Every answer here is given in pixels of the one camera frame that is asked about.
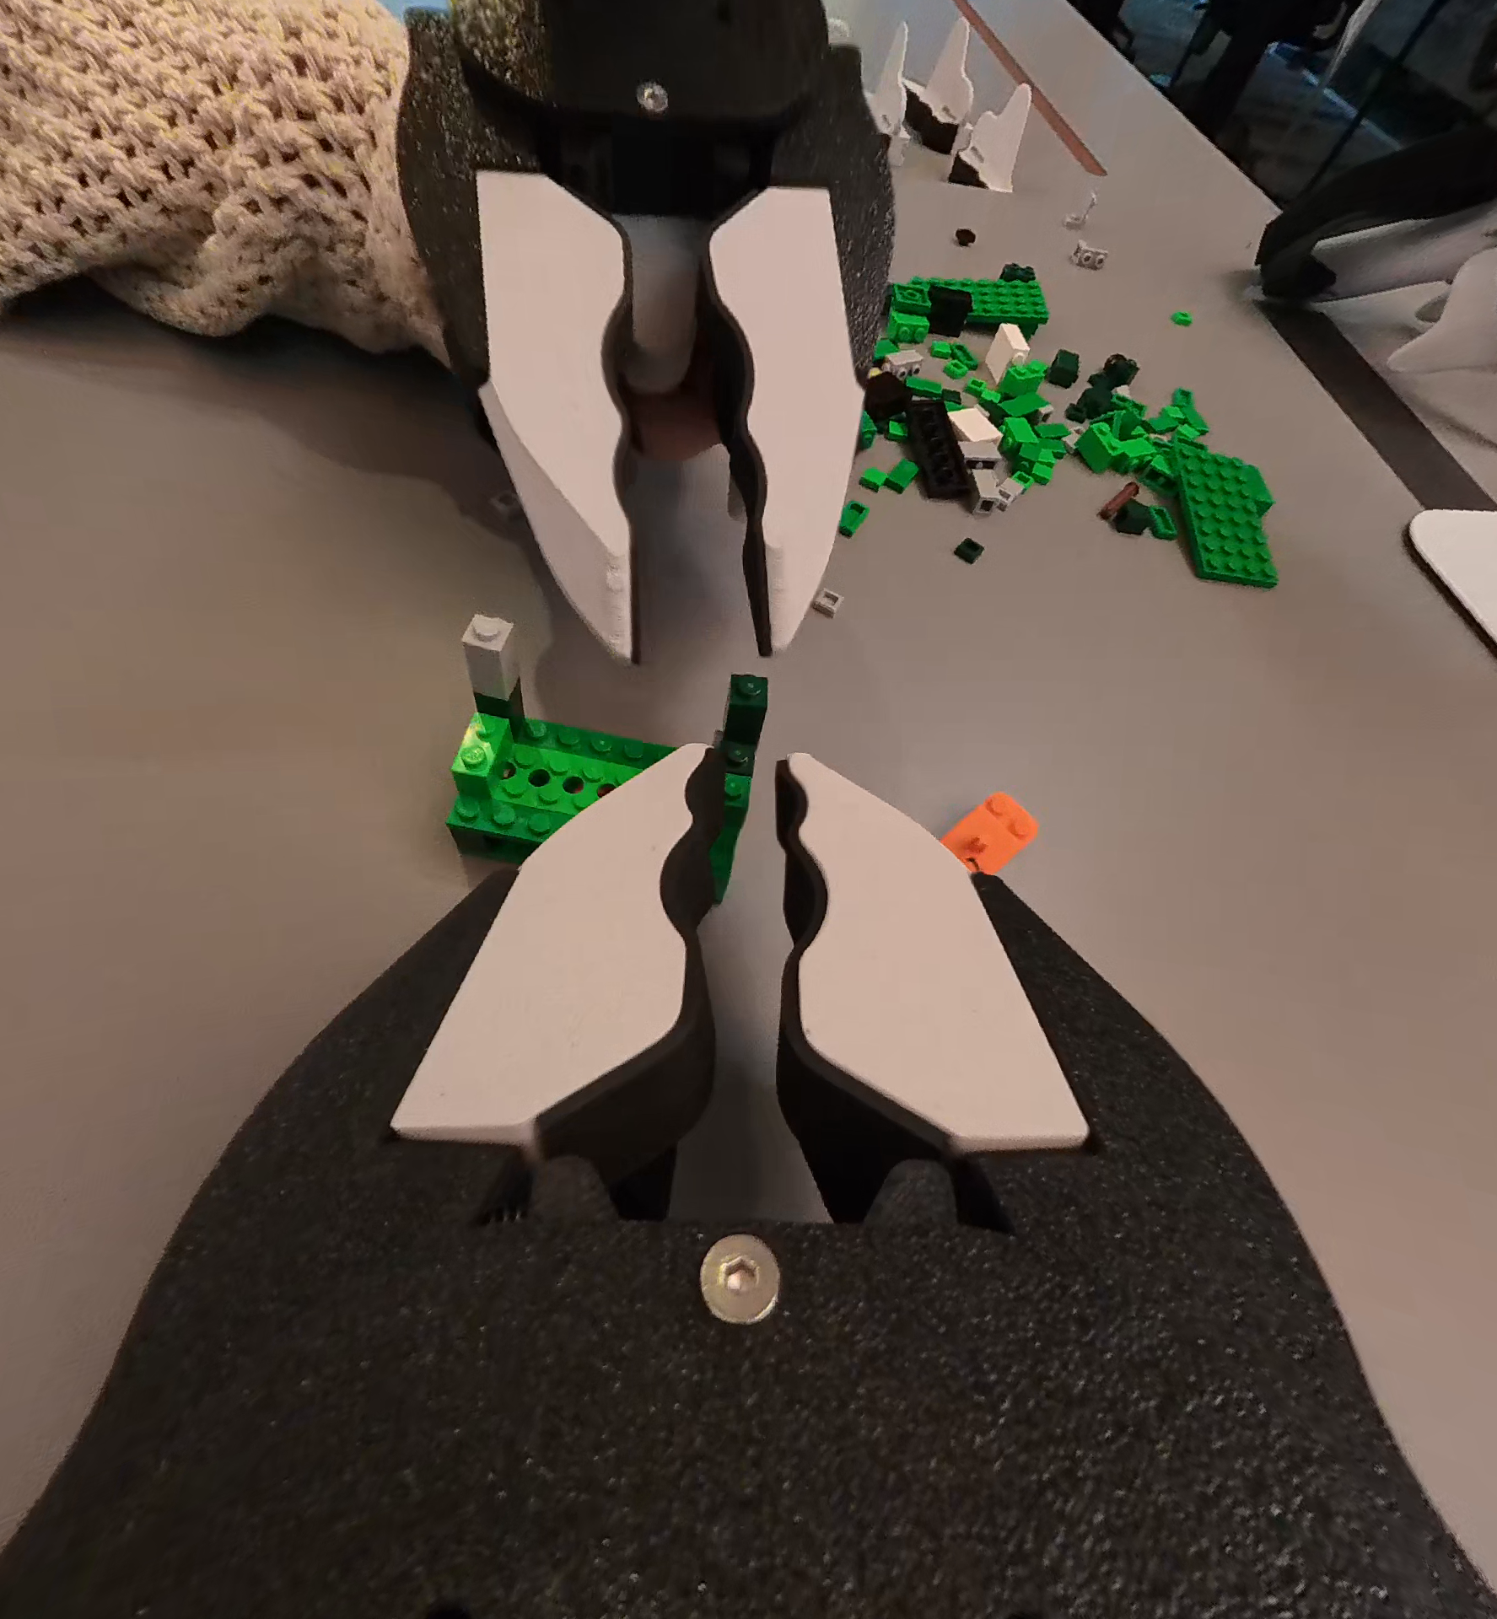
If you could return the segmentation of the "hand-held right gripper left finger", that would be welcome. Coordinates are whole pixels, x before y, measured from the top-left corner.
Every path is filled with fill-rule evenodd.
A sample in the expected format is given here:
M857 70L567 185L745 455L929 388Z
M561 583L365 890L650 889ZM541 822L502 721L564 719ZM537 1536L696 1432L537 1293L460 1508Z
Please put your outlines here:
M713 1090L701 924L726 768L691 742L561 827L499 906L390 1121L528 1168L589 1162L626 1217L673 1211Z

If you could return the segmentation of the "green lego assembly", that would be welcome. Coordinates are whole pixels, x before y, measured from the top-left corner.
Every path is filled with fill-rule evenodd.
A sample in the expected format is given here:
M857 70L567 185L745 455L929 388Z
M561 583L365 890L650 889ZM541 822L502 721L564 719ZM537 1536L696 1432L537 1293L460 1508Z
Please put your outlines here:
M473 716L451 774L448 830L473 857L521 862L564 823L647 773L673 746L528 716L523 640L507 619L476 613L463 635ZM752 809L771 682L734 675L713 746L724 759L724 823L711 844L713 896L726 897Z

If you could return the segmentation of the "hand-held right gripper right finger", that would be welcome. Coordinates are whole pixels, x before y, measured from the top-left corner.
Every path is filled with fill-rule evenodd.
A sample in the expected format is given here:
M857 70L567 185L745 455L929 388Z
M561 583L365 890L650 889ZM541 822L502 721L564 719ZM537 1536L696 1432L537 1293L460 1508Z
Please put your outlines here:
M778 1102L835 1223L905 1162L999 1224L980 1156L1082 1151L1089 1121L975 874L810 753L778 765L787 857Z

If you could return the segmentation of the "black white headset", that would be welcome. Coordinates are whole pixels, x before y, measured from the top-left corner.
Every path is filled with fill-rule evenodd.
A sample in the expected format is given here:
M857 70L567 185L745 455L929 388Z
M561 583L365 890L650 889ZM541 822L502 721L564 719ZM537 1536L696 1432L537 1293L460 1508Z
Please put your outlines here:
M1308 301L1336 286L1323 243L1434 221L1497 198L1497 132L1465 125L1324 179L1286 205L1259 238L1256 266L1266 299Z

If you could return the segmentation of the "person's left forearm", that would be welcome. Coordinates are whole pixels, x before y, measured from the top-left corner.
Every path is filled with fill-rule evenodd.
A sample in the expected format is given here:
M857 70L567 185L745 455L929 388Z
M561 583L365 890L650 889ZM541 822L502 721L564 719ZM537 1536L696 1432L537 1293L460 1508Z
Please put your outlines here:
M379 3L0 3L0 321L91 277L188 334L266 314L445 362Z

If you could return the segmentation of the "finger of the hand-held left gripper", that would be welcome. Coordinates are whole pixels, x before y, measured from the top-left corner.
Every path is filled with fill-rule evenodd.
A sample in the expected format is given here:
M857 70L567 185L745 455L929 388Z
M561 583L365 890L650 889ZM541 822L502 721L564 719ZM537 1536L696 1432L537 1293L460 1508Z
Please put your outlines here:
M703 317L752 622L772 657L824 583L860 422L831 193L772 186L724 216L703 255Z
M541 172L481 171L476 205L491 363L478 399L558 587L614 657L635 663L627 417L611 380L626 236Z

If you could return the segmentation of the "pile of green lego pieces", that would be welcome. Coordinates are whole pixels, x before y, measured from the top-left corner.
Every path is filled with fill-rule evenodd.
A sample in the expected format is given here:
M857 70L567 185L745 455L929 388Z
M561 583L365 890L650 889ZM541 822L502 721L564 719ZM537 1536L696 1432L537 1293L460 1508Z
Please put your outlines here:
M1210 443L1190 388L1141 399L1137 357L1109 353L1089 366L1071 348L1043 353L1048 320L1039 271L1020 262L994 277L886 286L859 417L859 496L841 536L859 536L866 496L916 492L1000 515L1076 462L1116 483L1098 511L1110 530L1180 543L1197 579L1277 587L1265 473Z

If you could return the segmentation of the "orange brick separator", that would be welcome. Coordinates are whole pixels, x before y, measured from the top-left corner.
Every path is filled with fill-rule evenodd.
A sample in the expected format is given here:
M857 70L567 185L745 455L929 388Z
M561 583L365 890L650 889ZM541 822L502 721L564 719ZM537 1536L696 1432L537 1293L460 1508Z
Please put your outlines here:
M994 876L1028 850L1039 832L1034 815L1017 798L999 791L961 817L941 841L973 874Z

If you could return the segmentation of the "person's left hand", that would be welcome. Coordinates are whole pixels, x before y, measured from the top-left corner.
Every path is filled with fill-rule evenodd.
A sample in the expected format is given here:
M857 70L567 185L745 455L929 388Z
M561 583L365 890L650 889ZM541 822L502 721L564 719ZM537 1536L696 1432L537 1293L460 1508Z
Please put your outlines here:
M713 363L696 353L685 375L668 392L642 392L624 384L632 448L660 462L688 462L720 443L713 392Z

